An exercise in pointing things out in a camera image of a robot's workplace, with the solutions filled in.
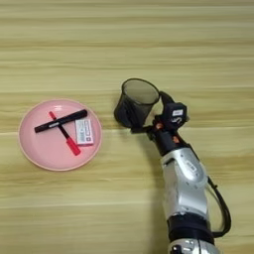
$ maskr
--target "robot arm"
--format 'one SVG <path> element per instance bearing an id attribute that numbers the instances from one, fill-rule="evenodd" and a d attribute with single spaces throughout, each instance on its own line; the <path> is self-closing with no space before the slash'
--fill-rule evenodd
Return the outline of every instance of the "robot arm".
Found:
<path id="1" fill-rule="evenodd" d="M 184 116 L 187 114 L 185 106 L 171 103 L 165 108 L 166 112 L 155 117 L 153 126 L 147 129 L 147 133 L 162 155 L 169 254 L 218 254 L 220 252 L 214 245 L 214 238 L 223 236 L 230 230 L 230 212 L 191 145 L 178 133 L 179 126 L 187 120 L 187 116 Z M 179 113 L 174 116 L 176 110 L 183 113 L 183 118 Z M 204 192 L 207 184 L 211 185 L 220 202 L 225 223 L 221 232 L 212 232 L 210 229 Z"/>

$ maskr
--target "black cup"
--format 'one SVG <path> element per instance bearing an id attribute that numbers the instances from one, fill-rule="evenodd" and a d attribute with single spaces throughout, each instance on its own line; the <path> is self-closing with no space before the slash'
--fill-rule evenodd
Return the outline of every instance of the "black cup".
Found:
<path id="1" fill-rule="evenodd" d="M 154 104 L 160 99 L 157 87 L 141 78 L 129 78 L 115 108 L 115 119 L 127 128 L 143 127 Z"/>

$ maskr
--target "silver arm segment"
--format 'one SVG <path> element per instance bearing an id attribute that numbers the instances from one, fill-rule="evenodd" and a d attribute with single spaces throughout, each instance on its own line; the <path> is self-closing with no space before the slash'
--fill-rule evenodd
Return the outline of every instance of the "silver arm segment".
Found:
<path id="1" fill-rule="evenodd" d="M 207 175 L 190 148 L 174 150 L 162 158 L 165 180 L 165 216 L 192 212 L 208 220 L 204 189 Z"/>
<path id="2" fill-rule="evenodd" d="M 177 214 L 193 213 L 209 222 L 204 193 L 207 174 L 191 148 L 173 150 L 162 158 L 165 179 L 164 210 L 166 220 Z M 176 246 L 181 252 L 172 252 Z M 219 254 L 212 244 L 198 239 L 178 239 L 171 242 L 169 254 Z"/>
<path id="3" fill-rule="evenodd" d="M 222 254 L 214 245 L 196 239 L 181 239 L 170 244 L 169 254 L 176 245 L 182 247 L 181 254 Z"/>

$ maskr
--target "black marker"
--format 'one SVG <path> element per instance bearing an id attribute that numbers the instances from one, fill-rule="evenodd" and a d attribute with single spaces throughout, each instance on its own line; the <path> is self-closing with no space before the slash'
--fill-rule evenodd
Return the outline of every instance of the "black marker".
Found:
<path id="1" fill-rule="evenodd" d="M 85 109 L 72 113 L 71 115 L 67 115 L 65 117 L 59 118 L 55 121 L 51 121 L 49 123 L 42 124 L 35 128 L 35 132 L 39 133 L 42 131 L 50 130 L 52 128 L 58 127 L 59 125 L 66 124 L 68 122 L 72 122 L 74 120 L 81 119 L 87 116 L 87 111 Z"/>

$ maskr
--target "wire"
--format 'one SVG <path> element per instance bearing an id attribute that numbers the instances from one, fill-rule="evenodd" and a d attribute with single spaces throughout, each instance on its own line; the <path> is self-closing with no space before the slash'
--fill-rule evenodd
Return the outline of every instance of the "wire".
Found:
<path id="1" fill-rule="evenodd" d="M 208 183 L 209 183 L 209 185 L 211 186 L 211 188 L 213 189 L 213 191 L 215 192 L 215 194 L 218 198 L 220 208 L 221 208 L 221 212 L 222 212 L 222 216 L 223 216 L 223 220 L 224 220 L 223 230 L 212 232 L 213 237 L 218 238 L 218 237 L 222 237 L 223 235 L 225 235 L 227 232 L 230 231 L 230 229 L 231 229 L 231 214 L 230 214 L 229 208 L 228 208 L 224 198 L 222 197 L 222 195 L 220 194 L 220 192 L 217 189 L 218 186 L 213 183 L 213 181 L 211 180 L 210 177 L 208 177 Z"/>

